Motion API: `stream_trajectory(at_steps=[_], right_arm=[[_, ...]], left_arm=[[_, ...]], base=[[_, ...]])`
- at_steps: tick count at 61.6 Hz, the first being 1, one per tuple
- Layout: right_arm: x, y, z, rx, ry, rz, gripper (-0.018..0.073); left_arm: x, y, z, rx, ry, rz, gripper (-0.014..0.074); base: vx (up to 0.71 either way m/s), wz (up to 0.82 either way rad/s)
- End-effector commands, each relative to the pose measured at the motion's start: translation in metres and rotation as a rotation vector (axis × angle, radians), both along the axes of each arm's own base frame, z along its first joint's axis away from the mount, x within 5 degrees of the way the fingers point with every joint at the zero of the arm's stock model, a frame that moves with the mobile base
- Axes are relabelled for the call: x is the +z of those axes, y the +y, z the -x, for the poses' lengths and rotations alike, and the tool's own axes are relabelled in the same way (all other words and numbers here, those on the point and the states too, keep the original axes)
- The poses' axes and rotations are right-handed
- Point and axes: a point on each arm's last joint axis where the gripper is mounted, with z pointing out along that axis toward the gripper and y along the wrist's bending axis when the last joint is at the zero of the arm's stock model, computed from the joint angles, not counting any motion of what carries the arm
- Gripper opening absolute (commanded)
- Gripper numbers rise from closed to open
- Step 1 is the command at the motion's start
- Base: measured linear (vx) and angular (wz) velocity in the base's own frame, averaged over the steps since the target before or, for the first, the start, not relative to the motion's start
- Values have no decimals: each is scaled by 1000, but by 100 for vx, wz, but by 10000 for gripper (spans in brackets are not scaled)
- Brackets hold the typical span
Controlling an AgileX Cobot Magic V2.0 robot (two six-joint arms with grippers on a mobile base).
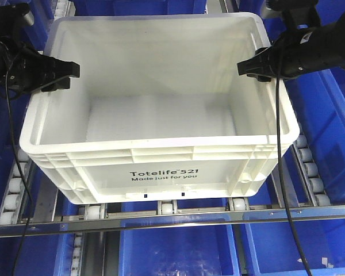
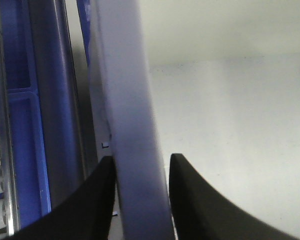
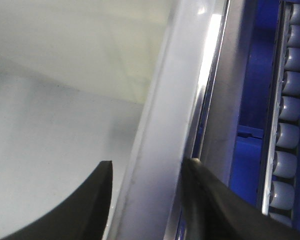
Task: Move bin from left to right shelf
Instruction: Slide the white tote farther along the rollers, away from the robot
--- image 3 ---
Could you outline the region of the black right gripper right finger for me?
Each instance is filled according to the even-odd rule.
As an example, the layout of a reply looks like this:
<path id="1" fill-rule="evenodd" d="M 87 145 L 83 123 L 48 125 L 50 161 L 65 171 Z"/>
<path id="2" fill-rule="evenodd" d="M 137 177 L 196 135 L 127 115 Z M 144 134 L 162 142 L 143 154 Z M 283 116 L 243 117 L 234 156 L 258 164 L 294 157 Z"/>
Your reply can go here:
<path id="1" fill-rule="evenodd" d="M 182 161 L 181 201 L 187 240 L 300 240 L 300 231 L 263 215 L 196 158 Z"/>

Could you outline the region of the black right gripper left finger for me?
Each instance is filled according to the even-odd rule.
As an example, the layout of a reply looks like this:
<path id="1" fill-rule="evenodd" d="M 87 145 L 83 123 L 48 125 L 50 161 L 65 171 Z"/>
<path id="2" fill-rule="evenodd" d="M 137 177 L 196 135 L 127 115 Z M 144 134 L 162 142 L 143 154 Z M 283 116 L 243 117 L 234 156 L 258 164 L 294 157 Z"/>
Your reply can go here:
<path id="1" fill-rule="evenodd" d="M 101 240 L 113 189 L 113 163 L 101 161 L 63 202 L 7 240 Z"/>

